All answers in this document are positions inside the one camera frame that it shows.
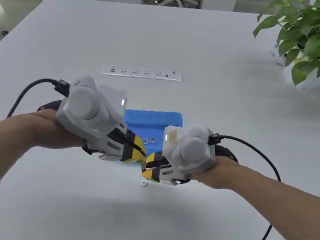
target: metal nut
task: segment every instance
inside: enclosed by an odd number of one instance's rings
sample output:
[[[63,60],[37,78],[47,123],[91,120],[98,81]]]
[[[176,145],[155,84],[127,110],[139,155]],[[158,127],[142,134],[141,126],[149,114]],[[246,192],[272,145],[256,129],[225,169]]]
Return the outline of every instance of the metal nut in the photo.
[[[143,138],[143,139],[142,139],[142,142],[143,142],[143,144],[144,144],[144,145],[146,145],[146,144],[148,144],[148,143],[149,143],[149,139],[147,139],[147,138]]]
[[[151,137],[149,140],[149,143],[155,144],[157,142],[157,139],[155,137]]]
[[[141,187],[145,188],[148,185],[148,182],[146,180],[142,180],[140,184],[141,184]]]

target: wrist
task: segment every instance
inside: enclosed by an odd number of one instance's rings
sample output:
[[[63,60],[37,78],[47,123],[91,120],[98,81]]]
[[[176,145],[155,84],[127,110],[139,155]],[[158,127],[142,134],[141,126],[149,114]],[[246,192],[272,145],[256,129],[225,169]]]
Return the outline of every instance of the wrist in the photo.
[[[21,115],[21,120],[25,123],[25,129],[28,132],[28,141],[30,148],[36,147],[36,135],[38,131],[37,119],[30,113]]]
[[[10,117],[10,123],[19,132],[19,138],[23,140],[26,148],[31,149],[34,142],[34,120],[29,114],[21,114]]]
[[[229,181],[229,188],[234,192],[238,192],[242,187],[246,186],[248,182],[253,180],[253,175],[256,172],[251,168],[239,165],[232,171],[232,176]]]

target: small white object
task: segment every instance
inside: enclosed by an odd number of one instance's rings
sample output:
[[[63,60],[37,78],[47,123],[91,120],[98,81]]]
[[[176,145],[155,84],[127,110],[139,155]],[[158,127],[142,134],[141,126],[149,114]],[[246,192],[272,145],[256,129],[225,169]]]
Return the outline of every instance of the small white object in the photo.
[[[146,180],[141,181],[141,187],[145,188],[148,185],[148,182]]]
[[[279,56],[279,52],[278,52],[278,47],[275,44],[273,46],[273,49],[271,50],[271,53],[273,55],[273,61],[276,64],[280,64],[282,66],[284,66],[283,71],[282,71],[282,75],[283,78],[285,80],[286,83],[301,89],[301,90],[312,90],[312,89],[320,89],[320,81],[319,79],[317,79],[317,68],[315,70],[313,70],[307,77],[306,79],[299,83],[298,85],[294,84],[293,78],[292,78],[292,68],[295,65],[295,62],[293,61],[289,66],[285,67],[286,65],[286,58],[285,56]],[[298,55],[299,58],[303,57],[303,54],[300,52]]]

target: white pot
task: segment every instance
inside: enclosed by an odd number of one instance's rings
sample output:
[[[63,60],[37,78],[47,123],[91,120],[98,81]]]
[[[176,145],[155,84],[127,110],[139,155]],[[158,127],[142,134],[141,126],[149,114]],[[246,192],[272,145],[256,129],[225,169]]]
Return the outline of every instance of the white pot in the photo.
[[[294,67],[294,65],[294,62],[292,62],[289,66],[283,69],[283,77],[285,81],[293,86],[295,84],[292,79],[291,70]],[[300,82],[295,87],[303,90],[320,89],[320,78],[317,78],[317,70],[317,68],[313,70],[303,82]]]
[[[294,62],[292,62],[289,66],[285,67],[286,57],[284,55],[279,56],[279,51],[276,44],[273,46],[271,54],[273,56],[273,61],[276,64],[283,66],[282,74],[286,83],[302,90],[320,89],[320,78],[317,78],[317,69],[313,70],[303,82],[299,83],[298,85],[295,85],[291,75],[292,68],[294,67]]]
[[[281,66],[285,66],[286,65],[286,58],[285,56],[279,56],[279,50],[278,50],[278,47],[277,47],[277,44],[275,44],[273,46],[273,48],[271,49],[271,54],[273,56],[273,61],[276,63],[276,64],[279,64]]]

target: power strip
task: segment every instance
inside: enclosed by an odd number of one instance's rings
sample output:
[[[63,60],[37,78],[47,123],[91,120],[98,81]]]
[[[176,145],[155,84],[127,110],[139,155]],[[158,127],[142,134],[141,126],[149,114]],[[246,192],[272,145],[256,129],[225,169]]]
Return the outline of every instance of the power strip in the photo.
[[[142,78],[142,79],[160,79],[170,81],[182,81],[183,75],[176,70],[150,70],[142,67],[126,67],[104,65],[102,68],[103,75]]]

